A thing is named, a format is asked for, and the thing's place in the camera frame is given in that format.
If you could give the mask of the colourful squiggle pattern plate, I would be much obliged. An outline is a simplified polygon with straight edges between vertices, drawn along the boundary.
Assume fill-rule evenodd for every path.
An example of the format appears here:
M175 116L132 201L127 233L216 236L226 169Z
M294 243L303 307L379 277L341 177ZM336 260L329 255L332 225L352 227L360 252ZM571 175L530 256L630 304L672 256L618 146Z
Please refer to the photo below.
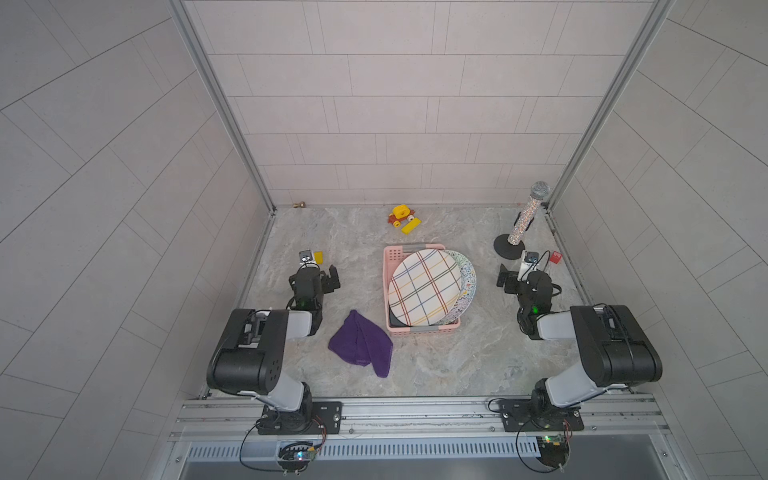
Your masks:
M446 250L446 253L454 259L461 274L461 293L451 310L443 319L444 324L452 324L457 322L460 316L471 305L476 293L477 275L474 266L465 255L454 250Z

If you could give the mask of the purple microfibre cloth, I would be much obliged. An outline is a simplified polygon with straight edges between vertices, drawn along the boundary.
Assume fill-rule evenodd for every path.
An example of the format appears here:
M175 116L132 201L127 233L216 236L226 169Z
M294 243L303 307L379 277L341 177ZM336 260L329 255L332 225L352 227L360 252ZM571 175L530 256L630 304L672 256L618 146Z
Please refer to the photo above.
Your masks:
M390 373L394 345L376 324L351 310L343 325L331 337L328 349L351 365L371 365L380 378Z

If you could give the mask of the white plaid striped plate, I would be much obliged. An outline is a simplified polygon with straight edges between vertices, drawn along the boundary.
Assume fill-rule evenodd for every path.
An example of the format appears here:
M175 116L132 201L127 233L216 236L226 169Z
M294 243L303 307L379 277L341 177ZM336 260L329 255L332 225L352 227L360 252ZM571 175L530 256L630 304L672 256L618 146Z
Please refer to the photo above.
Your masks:
M459 267L446 250L410 254L388 286L389 308L411 327L443 325L462 287Z

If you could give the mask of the dark teal square plate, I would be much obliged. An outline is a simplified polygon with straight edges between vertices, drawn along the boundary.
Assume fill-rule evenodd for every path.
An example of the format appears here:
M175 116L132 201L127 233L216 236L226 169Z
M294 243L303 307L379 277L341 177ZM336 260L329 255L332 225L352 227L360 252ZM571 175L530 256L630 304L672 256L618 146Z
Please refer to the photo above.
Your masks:
M392 310L389 310L388 325L393 328L411 328L411 325L401 321Z

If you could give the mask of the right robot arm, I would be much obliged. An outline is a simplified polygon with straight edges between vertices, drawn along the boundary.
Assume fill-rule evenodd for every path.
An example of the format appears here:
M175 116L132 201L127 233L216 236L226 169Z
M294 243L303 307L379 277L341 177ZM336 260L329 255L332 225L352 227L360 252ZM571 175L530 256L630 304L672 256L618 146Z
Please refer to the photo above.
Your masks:
M551 310L561 289L548 273L516 272L501 266L497 285L517 297L517 323L534 341L574 340L579 360L536 382L528 399L492 399L487 407L513 431L581 431L581 404L610 390L658 381L663 372L656 349L624 305L599 303Z

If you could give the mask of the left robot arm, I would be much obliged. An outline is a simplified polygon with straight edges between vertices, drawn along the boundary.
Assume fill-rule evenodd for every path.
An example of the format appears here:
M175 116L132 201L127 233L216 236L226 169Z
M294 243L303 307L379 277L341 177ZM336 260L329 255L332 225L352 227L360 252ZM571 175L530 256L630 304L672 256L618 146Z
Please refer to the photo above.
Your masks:
M335 266L305 262L289 277L293 296L283 309L235 309L207 366L211 389L253 397L266 406L262 434L300 433L314 423L310 387L283 374L286 343L311 337L323 320L324 296L340 288Z

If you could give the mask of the black round microphone stand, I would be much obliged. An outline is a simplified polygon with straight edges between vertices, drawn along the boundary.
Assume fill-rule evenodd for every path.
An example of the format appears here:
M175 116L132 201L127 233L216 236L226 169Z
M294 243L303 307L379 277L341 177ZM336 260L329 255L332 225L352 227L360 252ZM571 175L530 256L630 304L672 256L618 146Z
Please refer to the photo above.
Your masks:
M522 213L519 212L508 234L498 235L493 242L494 251L506 260L520 259L525 249L524 235L527 227L523 225Z

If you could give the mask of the pink perforated plastic basket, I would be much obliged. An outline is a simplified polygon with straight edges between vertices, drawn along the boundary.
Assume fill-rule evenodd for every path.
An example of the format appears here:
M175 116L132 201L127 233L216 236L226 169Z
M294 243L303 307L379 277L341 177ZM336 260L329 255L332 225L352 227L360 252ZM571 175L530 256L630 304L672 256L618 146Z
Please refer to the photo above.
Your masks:
M405 258L407 258L410 254L423 249L444 250L445 246L440 243L432 243L432 244L409 243L409 244L403 244L403 245L386 246L383 250L382 282L383 282L385 326L389 334L392 336L451 334L461 326L460 318L458 318L454 323L437 325L437 326L423 326L423 327L393 326L391 323L391 315L390 315L389 300L388 300L389 282L391 281L395 270Z

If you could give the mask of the glitter microphone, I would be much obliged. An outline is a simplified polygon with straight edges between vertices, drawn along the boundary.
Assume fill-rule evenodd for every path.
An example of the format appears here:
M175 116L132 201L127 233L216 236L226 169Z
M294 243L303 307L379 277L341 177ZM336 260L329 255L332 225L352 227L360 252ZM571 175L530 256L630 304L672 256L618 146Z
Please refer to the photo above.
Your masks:
M511 246L518 247L522 245L525 233L535 218L541 203L547 199L549 194L550 186L545 181L537 181L531 186L529 199L518 215L512 232L507 237L507 242Z

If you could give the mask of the yellow toy brick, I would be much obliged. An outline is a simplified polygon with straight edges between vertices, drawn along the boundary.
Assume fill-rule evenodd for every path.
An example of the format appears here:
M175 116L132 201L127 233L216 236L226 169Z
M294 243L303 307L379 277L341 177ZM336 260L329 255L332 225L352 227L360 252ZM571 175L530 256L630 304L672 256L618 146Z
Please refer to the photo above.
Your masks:
M403 234L409 235L420 224L421 224L421 220L419 218L414 218L410 220L406 225L404 225L401 231Z

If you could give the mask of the yellow red toy vehicle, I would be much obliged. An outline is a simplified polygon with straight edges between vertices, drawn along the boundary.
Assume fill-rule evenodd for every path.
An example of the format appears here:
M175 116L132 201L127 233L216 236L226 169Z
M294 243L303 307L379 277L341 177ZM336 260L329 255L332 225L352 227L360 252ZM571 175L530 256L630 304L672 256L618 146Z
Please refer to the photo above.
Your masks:
M401 204L392 209L388 217L388 223L394 228L400 228L414 219L415 211L407 205Z

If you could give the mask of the left green circuit board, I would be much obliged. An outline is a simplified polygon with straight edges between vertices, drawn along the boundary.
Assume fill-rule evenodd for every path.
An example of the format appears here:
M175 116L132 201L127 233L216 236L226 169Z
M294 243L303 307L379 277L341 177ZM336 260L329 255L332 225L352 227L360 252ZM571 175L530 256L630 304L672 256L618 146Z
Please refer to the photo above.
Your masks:
M277 458L283 463L308 463L317 457L320 448L320 444L313 442L293 442L281 447Z

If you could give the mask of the green circuit board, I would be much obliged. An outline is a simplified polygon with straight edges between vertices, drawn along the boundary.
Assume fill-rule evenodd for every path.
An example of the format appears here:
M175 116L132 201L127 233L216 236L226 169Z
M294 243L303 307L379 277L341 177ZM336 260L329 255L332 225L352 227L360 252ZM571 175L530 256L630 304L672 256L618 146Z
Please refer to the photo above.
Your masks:
M283 463L308 463L317 457L320 448L320 444L313 442L293 442L281 447L277 458Z
M570 443L562 435L537 437L538 461L546 471L563 469L570 458Z

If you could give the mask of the right green circuit board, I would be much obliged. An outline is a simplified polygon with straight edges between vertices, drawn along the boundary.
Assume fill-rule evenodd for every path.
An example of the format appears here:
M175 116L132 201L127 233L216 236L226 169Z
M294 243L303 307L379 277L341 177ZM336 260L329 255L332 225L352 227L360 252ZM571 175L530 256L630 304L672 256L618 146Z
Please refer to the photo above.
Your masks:
M537 437L538 461L546 471L563 469L570 458L570 443L562 435Z

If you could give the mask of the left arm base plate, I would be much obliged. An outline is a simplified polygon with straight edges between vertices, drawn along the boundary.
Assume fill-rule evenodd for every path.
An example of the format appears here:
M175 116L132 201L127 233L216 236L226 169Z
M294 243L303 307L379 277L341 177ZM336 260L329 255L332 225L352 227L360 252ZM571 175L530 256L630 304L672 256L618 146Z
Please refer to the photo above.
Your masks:
M341 402L304 402L296 411L281 411L265 406L256 422L259 435L338 434Z

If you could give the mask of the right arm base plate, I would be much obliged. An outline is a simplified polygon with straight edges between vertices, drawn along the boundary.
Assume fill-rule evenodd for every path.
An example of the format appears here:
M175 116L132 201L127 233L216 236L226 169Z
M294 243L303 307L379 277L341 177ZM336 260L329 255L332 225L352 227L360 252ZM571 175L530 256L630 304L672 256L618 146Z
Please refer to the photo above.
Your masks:
M498 402L498 410L507 433L563 433L585 429L578 407L558 408L531 399L502 399Z

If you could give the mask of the aluminium mounting rail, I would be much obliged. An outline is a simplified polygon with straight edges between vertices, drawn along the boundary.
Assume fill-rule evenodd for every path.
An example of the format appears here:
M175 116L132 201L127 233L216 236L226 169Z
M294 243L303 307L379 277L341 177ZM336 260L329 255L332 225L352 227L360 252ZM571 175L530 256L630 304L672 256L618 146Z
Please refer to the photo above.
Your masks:
M374 438L498 437L507 433L501 416L487 407L507 397L316 398L341 402L338 434L332 440ZM251 431L264 406L245 397L188 400L166 426L169 441L230 441ZM581 404L585 429L577 435L662 435L671 429L651 394L614 391Z

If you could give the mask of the right aluminium corner post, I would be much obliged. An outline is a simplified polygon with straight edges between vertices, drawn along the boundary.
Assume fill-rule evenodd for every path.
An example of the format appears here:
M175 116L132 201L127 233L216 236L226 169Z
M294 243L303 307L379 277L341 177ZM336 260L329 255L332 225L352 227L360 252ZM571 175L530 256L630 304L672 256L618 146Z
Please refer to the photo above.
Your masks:
M589 153L589 150L603 125L613 112L615 105L621 98L621 95L629 84L633 74L638 69L674 3L675 0L656 0L652 3L648 14L640 25L637 35L630 44L608 90L603 96L587 129L582 135L573 155L548 199L546 211L549 215L552 215L554 208L564 196L568 185L575 177L580 164Z

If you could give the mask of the aluminium corner post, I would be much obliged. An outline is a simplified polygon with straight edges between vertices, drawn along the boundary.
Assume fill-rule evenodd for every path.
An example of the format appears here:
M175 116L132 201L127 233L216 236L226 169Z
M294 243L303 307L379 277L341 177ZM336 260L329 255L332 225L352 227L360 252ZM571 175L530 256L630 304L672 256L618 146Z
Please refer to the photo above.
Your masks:
M269 194L262 176L258 172L257 165L238 125L237 119L235 118L234 111L215 75L213 65L204 50L200 36L195 30L187 7L184 5L183 1L170 0L169 10L180 35L189 50L192 60L197 67L203 85L219 113L227 134L233 142L234 148L237 150L249 171L250 176L255 182L257 190L268 208L269 215L274 217L277 207Z
M568 185L575 177L580 164L589 153L589 150L603 125L613 112L615 105L621 98L621 95L629 84L633 74L638 69L674 3L675 0L656 0L652 3L648 14L640 25L637 35L630 44L608 90L603 96L587 129L582 135L573 155L548 199L546 211L549 215L552 215L554 208L564 196Z

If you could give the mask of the left aluminium corner post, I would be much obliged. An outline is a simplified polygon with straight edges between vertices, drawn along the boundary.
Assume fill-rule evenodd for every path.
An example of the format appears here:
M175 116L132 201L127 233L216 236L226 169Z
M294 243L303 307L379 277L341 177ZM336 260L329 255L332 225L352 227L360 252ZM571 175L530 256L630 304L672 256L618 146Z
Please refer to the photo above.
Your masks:
M249 171L250 176L255 182L257 190L268 208L269 215L274 217L277 207L269 194L262 176L258 172L257 165L238 125L237 119L235 118L234 111L215 75L213 65L204 50L200 36L195 30L187 7L184 5L183 1L170 0L169 10L180 35L189 50L192 60L197 67L203 85L219 113L227 134L233 142L234 148L237 150Z

